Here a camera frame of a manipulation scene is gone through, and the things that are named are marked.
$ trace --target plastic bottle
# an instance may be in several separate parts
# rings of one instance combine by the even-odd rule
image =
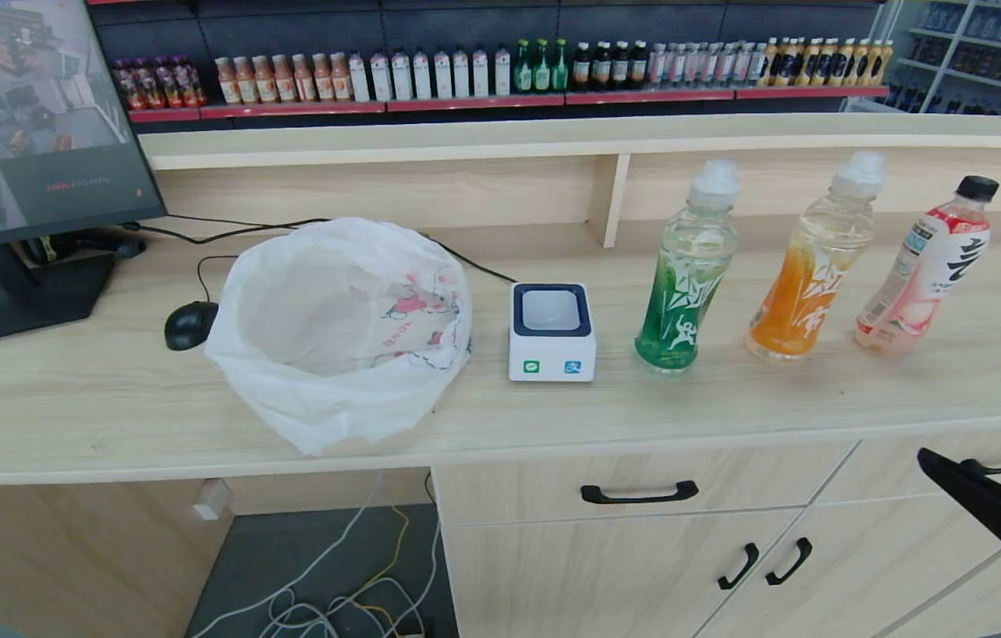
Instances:
[[[760,358],[781,364],[804,360],[836,300],[843,276],[874,237],[874,210],[886,158],[859,150],[832,179],[832,187],[800,214],[784,265],[753,315],[747,344]]]
[[[698,335],[736,250],[730,211],[741,188],[736,163],[711,160],[690,185],[686,207],[666,223],[651,301],[635,353],[651,369],[684,373],[698,356]]]
[[[905,355],[926,334],[938,305],[985,254],[985,204],[998,184],[969,174],[953,199],[918,217],[886,282],[856,318],[856,341],[881,355]]]

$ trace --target cabinet door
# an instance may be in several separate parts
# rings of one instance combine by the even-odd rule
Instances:
[[[796,564],[797,541],[812,554]],[[965,576],[999,541],[948,496],[816,505],[728,599],[702,638],[870,638]]]
[[[443,530],[461,638],[670,638],[799,510]]]

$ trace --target monitor screen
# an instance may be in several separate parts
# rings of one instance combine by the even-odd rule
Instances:
[[[0,0],[0,243],[161,214],[84,0]]]

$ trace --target glass bottle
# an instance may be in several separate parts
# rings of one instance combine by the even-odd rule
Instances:
[[[684,373],[698,357],[702,320],[736,250],[730,211],[741,188],[736,163],[710,160],[686,207],[666,223],[651,301],[635,353],[655,372]]]
[[[760,358],[793,364],[807,357],[836,300],[843,276],[874,238],[874,210],[886,158],[859,150],[832,187],[800,214],[784,265],[753,315],[747,344]]]

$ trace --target white plastic bag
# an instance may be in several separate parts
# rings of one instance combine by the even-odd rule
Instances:
[[[392,223],[314,223],[242,253],[205,356],[304,454],[411,428],[468,360],[464,271]]]

